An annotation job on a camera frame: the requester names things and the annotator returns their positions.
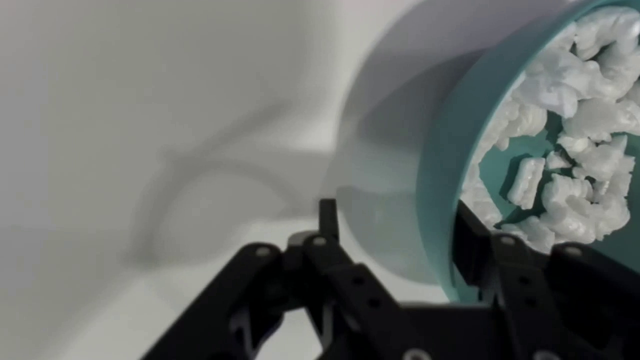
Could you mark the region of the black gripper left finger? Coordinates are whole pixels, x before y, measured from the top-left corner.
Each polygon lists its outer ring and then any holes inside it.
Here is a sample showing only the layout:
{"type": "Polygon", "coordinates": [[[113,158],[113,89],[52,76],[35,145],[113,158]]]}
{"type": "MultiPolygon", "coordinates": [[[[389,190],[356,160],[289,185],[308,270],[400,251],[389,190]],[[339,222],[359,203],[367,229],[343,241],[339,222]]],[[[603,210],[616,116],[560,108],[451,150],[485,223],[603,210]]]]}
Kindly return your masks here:
{"type": "Polygon", "coordinates": [[[319,228],[320,234],[330,241],[339,241],[339,206],[335,198],[323,198],[319,203],[319,228]]]}

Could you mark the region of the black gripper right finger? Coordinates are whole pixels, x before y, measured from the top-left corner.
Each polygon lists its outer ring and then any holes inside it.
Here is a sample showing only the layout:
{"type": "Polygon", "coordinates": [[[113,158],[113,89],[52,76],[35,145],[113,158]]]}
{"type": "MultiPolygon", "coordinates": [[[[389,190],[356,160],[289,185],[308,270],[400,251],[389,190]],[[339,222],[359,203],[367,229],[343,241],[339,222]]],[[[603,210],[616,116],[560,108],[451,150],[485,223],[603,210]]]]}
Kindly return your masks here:
{"type": "Polygon", "coordinates": [[[494,289],[493,238],[494,234],[460,201],[455,219],[453,260],[463,282],[481,294],[494,289]]]}

